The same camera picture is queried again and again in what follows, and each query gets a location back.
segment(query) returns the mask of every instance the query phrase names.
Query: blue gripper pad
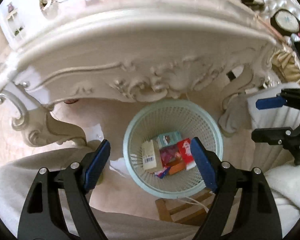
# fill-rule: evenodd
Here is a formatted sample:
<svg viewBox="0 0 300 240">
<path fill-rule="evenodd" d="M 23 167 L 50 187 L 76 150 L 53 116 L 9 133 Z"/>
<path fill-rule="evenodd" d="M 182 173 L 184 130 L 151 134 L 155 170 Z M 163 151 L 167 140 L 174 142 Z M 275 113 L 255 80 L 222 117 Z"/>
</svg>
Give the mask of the blue gripper pad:
<svg viewBox="0 0 300 240">
<path fill-rule="evenodd" d="M 110 157 L 110 149 L 110 143 L 103 140 L 95 152 L 87 153 L 81 161 L 83 189 L 86 193 L 95 188 Z"/>
<path fill-rule="evenodd" d="M 264 99 L 259 99 L 256 102 L 256 108 L 259 110 L 279 108 L 284 106 L 286 103 L 287 100 L 284 99 L 283 97 L 264 98 Z"/>
<path fill-rule="evenodd" d="M 197 164 L 197 167 L 203 178 L 204 183 L 209 189 L 211 189 L 213 193 L 215 193 L 215 191 L 218 189 L 217 176 L 215 169 L 213 168 L 211 162 L 206 156 L 206 149 L 204 149 L 202 143 L 197 137 L 191 140 L 190 148 L 191 154 L 194 158 L 195 163 Z"/>
</svg>

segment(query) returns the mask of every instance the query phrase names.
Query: carved floral ornament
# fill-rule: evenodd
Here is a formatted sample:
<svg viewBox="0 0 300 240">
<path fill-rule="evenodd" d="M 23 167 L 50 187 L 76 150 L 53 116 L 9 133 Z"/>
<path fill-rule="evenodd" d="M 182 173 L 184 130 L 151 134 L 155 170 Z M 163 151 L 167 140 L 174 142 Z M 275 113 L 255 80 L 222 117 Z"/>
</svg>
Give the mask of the carved floral ornament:
<svg viewBox="0 0 300 240">
<path fill-rule="evenodd" d="M 116 78 L 111 87 L 126 98 L 153 102 L 165 97 L 179 98 L 189 90 L 208 86 L 223 71 L 213 68 L 204 57 L 189 57 L 150 68 L 150 75 L 133 75 L 129 80 Z"/>
</svg>

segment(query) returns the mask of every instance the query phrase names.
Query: white ornate table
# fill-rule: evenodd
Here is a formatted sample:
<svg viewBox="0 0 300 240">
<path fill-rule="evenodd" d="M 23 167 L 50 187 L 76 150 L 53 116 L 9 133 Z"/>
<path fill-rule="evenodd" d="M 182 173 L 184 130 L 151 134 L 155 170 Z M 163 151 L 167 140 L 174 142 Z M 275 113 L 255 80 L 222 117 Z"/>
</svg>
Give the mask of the white ornate table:
<svg viewBox="0 0 300 240">
<path fill-rule="evenodd" d="M 71 98 L 154 102 L 201 90 L 244 67 L 220 103 L 263 84 L 279 46 L 237 0 L 69 0 L 57 16 L 0 64 L 0 103 L 20 111 L 12 122 L 33 147 L 83 130 L 53 119 Z"/>
</svg>

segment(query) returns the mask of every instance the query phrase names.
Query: light green plastic basket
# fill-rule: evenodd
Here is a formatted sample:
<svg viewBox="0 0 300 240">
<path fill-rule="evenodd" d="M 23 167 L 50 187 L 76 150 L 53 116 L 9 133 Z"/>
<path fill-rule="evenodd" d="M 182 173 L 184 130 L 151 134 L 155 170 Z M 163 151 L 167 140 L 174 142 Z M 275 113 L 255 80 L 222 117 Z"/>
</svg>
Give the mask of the light green plastic basket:
<svg viewBox="0 0 300 240">
<path fill-rule="evenodd" d="M 222 136 L 213 118 L 190 101 L 174 99 L 146 106 L 131 120 L 123 140 L 123 156 L 133 180 L 148 193 L 170 199 L 189 197 L 205 188 L 197 167 L 163 179 L 143 170 L 141 144 L 171 131 L 179 131 L 182 138 L 198 137 L 222 160 Z"/>
</svg>

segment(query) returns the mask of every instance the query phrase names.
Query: person's leg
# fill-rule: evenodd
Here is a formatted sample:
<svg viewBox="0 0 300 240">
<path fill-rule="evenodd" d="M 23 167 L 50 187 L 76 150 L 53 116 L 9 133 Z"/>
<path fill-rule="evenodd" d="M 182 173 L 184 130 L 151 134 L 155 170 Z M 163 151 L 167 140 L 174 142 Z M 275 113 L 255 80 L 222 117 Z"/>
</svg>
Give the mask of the person's leg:
<svg viewBox="0 0 300 240">
<path fill-rule="evenodd" d="M 25 157 L 0 168 L 0 217 L 15 236 L 26 196 L 38 170 L 66 168 L 72 162 L 80 162 L 91 151 L 88 147 L 61 149 Z M 68 229 L 77 234 L 64 191 L 60 192 L 60 200 Z M 106 213 L 94 208 L 92 211 L 109 240 L 190 240 L 198 230 L 194 226 Z"/>
</svg>

